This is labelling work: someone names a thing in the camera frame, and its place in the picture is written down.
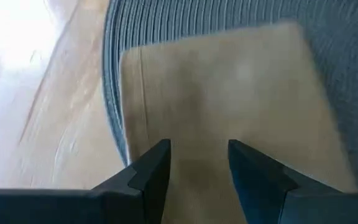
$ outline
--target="wooden floor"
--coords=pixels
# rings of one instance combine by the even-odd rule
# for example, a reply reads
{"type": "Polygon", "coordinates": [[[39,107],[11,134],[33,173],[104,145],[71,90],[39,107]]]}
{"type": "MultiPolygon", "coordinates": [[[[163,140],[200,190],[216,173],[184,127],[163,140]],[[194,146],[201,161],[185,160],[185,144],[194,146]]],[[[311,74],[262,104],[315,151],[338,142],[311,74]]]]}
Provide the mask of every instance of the wooden floor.
{"type": "Polygon", "coordinates": [[[0,187],[90,189],[123,168],[104,108],[108,0],[0,0],[0,187]]]}

